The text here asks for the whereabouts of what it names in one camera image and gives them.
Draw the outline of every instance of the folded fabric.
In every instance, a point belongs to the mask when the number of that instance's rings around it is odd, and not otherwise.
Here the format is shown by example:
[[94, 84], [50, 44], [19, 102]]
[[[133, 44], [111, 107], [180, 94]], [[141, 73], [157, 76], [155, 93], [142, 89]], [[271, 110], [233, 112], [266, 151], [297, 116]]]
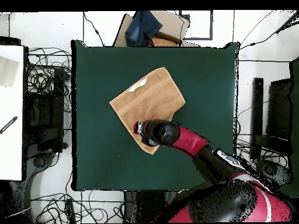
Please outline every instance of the folded fabric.
[[145, 47], [162, 27], [150, 11], [138, 11], [125, 32], [128, 47]]
[[109, 102], [139, 147], [154, 154], [158, 146], [149, 147], [133, 133], [136, 121], [171, 120], [185, 100], [165, 67], [155, 69]]
[[163, 38], [152, 38], [154, 47], [176, 47], [176, 43], [170, 40], [164, 40]]

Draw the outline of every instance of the cable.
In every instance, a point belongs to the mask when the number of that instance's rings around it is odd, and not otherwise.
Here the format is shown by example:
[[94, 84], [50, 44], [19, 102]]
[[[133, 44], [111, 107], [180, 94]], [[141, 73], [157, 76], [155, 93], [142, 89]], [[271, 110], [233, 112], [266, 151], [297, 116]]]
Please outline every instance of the cable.
[[246, 45], [246, 46], [240, 48], [240, 50], [244, 49], [246, 47], [249, 47], [249, 46], [255, 46], [257, 44], [263, 43], [263, 42], [267, 41], [268, 39], [270, 39], [274, 34], [278, 34], [279, 32], [281, 32], [282, 30], [284, 30], [284, 29], [286, 29], [288, 27], [291, 27], [291, 26], [299, 24], [299, 21], [291, 23], [296, 18], [298, 18], [298, 11], [296, 11], [296, 13], [291, 18], [289, 18], [288, 21], [286, 21], [279, 29], [277, 29], [274, 33], [272, 33], [267, 39], [265, 39], [263, 41], [260, 41], [260, 42], [257, 42], [257, 43], [251, 43], [249, 45]]
[[[273, 12], [273, 10], [272, 11], [270, 11], [266, 16], [264, 16], [264, 18], [262, 19], [262, 20], [260, 20], [258, 23], [257, 23], [257, 25], [258, 24], [260, 24], [267, 16], [269, 16], [271, 13]], [[251, 32], [257, 27], [257, 25], [255, 25], [255, 27], [247, 34], [247, 36], [244, 38], [244, 40], [242, 41], [242, 43], [241, 43], [241, 45], [243, 44], [243, 42], [246, 40], [246, 38], [251, 34]]]
[[180, 37], [182, 36], [182, 30], [183, 30], [183, 26], [184, 26], [184, 21], [182, 20], [182, 18], [175, 12], [175, 10], [174, 10], [174, 13], [179, 17], [179, 19], [183, 22], [183, 24], [182, 24], [182, 27], [180, 28]]
[[[88, 22], [91, 23], [93, 29], [95, 29], [96, 34], [100, 37], [99, 31], [97, 31], [96, 28], [94, 27], [93, 23], [92, 23], [90, 20], [88, 20], [88, 19], [86, 18], [86, 16], [85, 16], [85, 12], [83, 12], [83, 15], [84, 15], [85, 20], [87, 20]], [[101, 37], [100, 37], [100, 41], [102, 42], [102, 45], [105, 46]]]
[[263, 41], [260, 41], [260, 42], [257, 42], [257, 43], [251, 43], [251, 44], [249, 44], [249, 45], [246, 45], [246, 46], [240, 48], [240, 50], [241, 50], [241, 49], [244, 49], [244, 48], [246, 48], [246, 47], [249, 47], [249, 46], [255, 46], [255, 45], [257, 45], [257, 44], [263, 43], [263, 42], [267, 41], [268, 39], [270, 39], [275, 33], [276, 33], [276, 31], [275, 31], [274, 33], [272, 33], [267, 39], [265, 39], [265, 40], [263, 40]]
[[244, 111], [240, 112], [240, 113], [238, 114], [238, 116], [237, 116], [237, 119], [239, 118], [239, 116], [240, 116], [242, 113], [244, 113], [245, 111], [247, 111], [247, 110], [251, 109], [252, 107], [254, 107], [254, 106], [251, 106], [251, 107], [247, 108], [246, 110], [244, 110]]
[[57, 164], [57, 162], [58, 162], [58, 160], [59, 160], [59, 155], [60, 155], [60, 153], [59, 153], [58, 156], [57, 156], [57, 161], [56, 161], [56, 163], [53, 164], [53, 165], [51, 165], [50, 167], [54, 167], [54, 166]]

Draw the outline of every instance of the white label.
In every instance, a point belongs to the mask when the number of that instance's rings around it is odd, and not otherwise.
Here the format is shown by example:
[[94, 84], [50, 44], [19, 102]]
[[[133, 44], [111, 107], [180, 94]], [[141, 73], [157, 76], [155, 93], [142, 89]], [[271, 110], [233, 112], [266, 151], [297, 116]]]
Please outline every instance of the white label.
[[146, 82], [147, 82], [147, 78], [141, 80], [140, 82], [137, 82], [135, 85], [133, 85], [133, 86], [130, 88], [129, 92], [134, 92], [136, 88], [145, 85]]

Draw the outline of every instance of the table surface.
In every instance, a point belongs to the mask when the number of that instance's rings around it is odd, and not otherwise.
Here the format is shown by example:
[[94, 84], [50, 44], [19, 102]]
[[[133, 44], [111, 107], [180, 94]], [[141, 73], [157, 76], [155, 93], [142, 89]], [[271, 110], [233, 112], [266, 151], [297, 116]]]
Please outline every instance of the table surface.
[[22, 179], [23, 49], [17, 45], [0, 45], [0, 56], [19, 62], [13, 87], [0, 86], [0, 129], [18, 117], [0, 135], [0, 180]]
[[142, 151], [109, 101], [165, 67], [186, 100], [173, 122], [232, 153], [236, 48], [98, 48], [76, 41], [76, 189], [174, 190], [204, 182], [183, 153], [163, 146], [154, 155]]

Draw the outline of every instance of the cardboard box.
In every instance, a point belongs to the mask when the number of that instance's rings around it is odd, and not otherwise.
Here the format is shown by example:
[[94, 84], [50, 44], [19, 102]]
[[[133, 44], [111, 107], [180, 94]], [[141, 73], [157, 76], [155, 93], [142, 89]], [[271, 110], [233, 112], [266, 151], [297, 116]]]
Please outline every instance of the cardboard box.
[[[155, 18], [162, 24], [161, 29], [155, 35], [159, 39], [165, 39], [175, 42], [176, 44], [181, 44], [187, 47], [198, 47], [192, 43], [183, 41], [185, 33], [187, 31], [189, 21], [172, 13], [163, 10], [151, 10], [151, 13]], [[129, 25], [133, 21], [133, 18], [128, 14], [124, 15], [121, 22], [119, 32], [116, 36], [113, 46], [115, 47], [127, 47], [125, 32], [127, 31]]]

